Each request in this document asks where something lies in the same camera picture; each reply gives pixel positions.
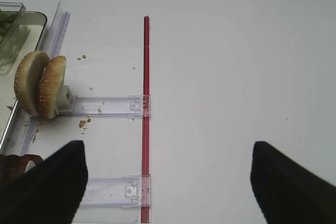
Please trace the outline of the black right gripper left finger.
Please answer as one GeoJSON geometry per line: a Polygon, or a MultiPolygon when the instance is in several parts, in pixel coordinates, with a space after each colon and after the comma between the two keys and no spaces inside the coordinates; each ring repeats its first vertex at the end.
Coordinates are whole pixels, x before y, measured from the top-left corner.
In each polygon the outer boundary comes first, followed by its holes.
{"type": "Polygon", "coordinates": [[[70,141],[1,185],[1,223],[72,223],[88,182],[83,141],[70,141]]]}

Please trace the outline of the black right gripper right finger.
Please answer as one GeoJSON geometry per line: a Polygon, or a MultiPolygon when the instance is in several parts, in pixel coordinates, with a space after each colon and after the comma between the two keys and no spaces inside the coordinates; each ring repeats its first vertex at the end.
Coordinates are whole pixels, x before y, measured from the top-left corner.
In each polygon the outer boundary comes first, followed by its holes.
{"type": "Polygon", "coordinates": [[[267,223],[335,223],[335,186],[267,142],[254,144],[250,183],[267,223]]]}

